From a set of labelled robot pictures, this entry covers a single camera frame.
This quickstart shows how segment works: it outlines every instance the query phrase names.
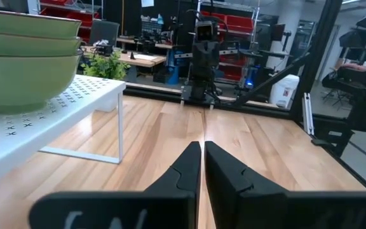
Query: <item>wooden tabletop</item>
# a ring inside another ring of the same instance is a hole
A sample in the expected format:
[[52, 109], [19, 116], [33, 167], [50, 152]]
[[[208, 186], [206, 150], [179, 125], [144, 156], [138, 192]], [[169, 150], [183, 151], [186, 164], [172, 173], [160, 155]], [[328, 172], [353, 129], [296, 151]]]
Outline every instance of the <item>wooden tabletop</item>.
[[[86, 52], [92, 53], [92, 46], [86, 46]], [[128, 51], [127, 54], [121, 53], [121, 56], [119, 58], [119, 61], [122, 61], [124, 63], [133, 65], [133, 66], [140, 66], [140, 67], [153, 67], [155, 65], [161, 64], [164, 61], [166, 61], [166, 57], [162, 57], [162, 56], [158, 56], [158, 55], [153, 55], [153, 57], [156, 57], [154, 60], [140, 60], [140, 59], [135, 59], [132, 60], [130, 58], [131, 56], [131, 51]]]
[[[124, 99], [120, 165], [36, 153], [0, 180], [0, 229], [29, 228], [32, 204], [56, 191], [140, 191], [155, 182], [191, 141], [213, 141], [264, 177], [292, 191], [365, 191], [294, 121]], [[118, 155], [117, 112], [95, 112], [50, 144], [98, 155]], [[215, 229], [201, 168], [198, 228]]]
[[[127, 38], [117, 38], [117, 42], [121, 42], [121, 43], [128, 43], [128, 44], [135, 44], [135, 41], [132, 39], [127, 39]], [[164, 48], [164, 49], [172, 49], [173, 46], [172, 45], [168, 45], [168, 44], [155, 44], [156, 48]]]

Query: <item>green bowl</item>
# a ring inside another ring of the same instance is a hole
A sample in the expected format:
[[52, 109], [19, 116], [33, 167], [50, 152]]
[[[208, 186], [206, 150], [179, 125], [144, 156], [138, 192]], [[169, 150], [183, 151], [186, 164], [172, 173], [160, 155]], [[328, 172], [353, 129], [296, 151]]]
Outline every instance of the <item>green bowl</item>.
[[0, 33], [5, 34], [71, 39], [80, 25], [79, 20], [0, 11]]
[[55, 39], [0, 34], [0, 55], [7, 56], [58, 56], [74, 55], [80, 38]]
[[72, 82], [82, 51], [56, 57], [0, 56], [0, 113], [44, 108]]

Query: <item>white shelf rack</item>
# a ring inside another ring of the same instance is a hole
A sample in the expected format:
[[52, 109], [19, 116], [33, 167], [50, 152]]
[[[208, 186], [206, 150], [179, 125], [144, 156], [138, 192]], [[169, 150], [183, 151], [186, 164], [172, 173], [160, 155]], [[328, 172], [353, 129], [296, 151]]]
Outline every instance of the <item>white shelf rack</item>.
[[[210, 0], [201, 0], [201, 4], [204, 6], [211, 6]], [[240, 10], [245, 12], [254, 12], [256, 10], [253, 6], [247, 6], [243, 4], [236, 3], [225, 3], [220, 1], [213, 1], [213, 6], [218, 8], [230, 9], [230, 10]]]
[[92, 4], [83, 3], [83, 0], [67, 0], [64, 5], [41, 3], [40, 0], [28, 0], [28, 5], [29, 5], [29, 1], [36, 1], [37, 8], [38, 8], [38, 11], [37, 11], [38, 14], [41, 12], [41, 6], [45, 6], [45, 7], [51, 7], [51, 8], [59, 8], [59, 9], [64, 9], [64, 10], [76, 11], [79, 13], [86, 13], [86, 14], [91, 15], [93, 20], [95, 19], [94, 18], [95, 12], [97, 12], [99, 9], [101, 9], [101, 19], [104, 15], [104, 0], [101, 0], [101, 6], [97, 6], [94, 4], [94, 2], [98, 1], [98, 0], [92, 0], [91, 1]]
[[125, 88], [126, 83], [123, 81], [76, 75], [68, 89], [51, 99], [44, 109], [25, 114], [0, 114], [0, 179], [37, 151], [120, 163], [123, 157], [122, 140], [118, 141], [117, 158], [45, 146], [95, 110], [110, 112], [117, 104], [118, 134], [119, 139], [123, 139], [122, 104]]

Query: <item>green plant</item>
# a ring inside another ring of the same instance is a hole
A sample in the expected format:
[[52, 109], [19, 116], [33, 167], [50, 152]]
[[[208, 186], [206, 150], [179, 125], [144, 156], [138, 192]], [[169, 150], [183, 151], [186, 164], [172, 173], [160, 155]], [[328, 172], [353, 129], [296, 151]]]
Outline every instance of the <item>green plant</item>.
[[119, 61], [121, 52], [114, 52], [110, 57], [87, 54], [90, 58], [90, 65], [81, 64], [83, 73], [87, 76], [95, 76], [112, 80], [123, 80], [129, 64]]

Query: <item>shelf leg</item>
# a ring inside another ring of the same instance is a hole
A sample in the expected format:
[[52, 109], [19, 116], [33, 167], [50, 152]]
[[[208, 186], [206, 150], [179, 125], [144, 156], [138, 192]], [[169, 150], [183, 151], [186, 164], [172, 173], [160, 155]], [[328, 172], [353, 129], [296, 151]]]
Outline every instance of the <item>shelf leg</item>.
[[123, 120], [124, 120], [124, 112], [123, 112], [123, 93], [119, 93], [117, 95], [118, 97], [118, 151], [119, 155], [118, 157], [112, 157], [112, 156], [104, 156], [104, 155], [97, 155], [94, 153], [85, 153], [80, 151], [74, 151], [74, 150], [67, 150], [67, 149], [60, 149], [60, 148], [53, 148], [53, 147], [43, 147], [40, 149], [40, 152], [43, 153], [52, 153], [56, 155], [62, 155], [62, 156], [70, 156], [74, 158], [81, 158], [81, 159], [87, 159], [87, 160], [94, 160], [98, 162], [106, 162], [106, 163], [113, 163], [113, 164], [119, 164], [122, 161], [122, 158], [124, 156], [124, 140], [123, 140]]
[[126, 75], [126, 81], [130, 83], [137, 83], [138, 70], [137, 66], [131, 66]]
[[123, 120], [124, 120], [123, 93], [121, 92], [118, 94], [118, 148], [119, 148], [118, 151], [119, 151], [119, 162], [120, 163], [124, 156]]
[[79, 152], [79, 151], [73, 151], [73, 150], [67, 150], [67, 149], [59, 149], [59, 148], [53, 148], [53, 147], [43, 147], [41, 150], [39, 150], [39, 152], [52, 153], [52, 154], [56, 154], [56, 155], [70, 156], [70, 157], [74, 157], [74, 158], [81, 158], [81, 159], [87, 159], [87, 160], [94, 160], [94, 161], [98, 161], [98, 162], [106, 162], [106, 163], [114, 163], [114, 164], [121, 163], [121, 160], [116, 157], [96, 155], [93, 153], [85, 153], [85, 152]]

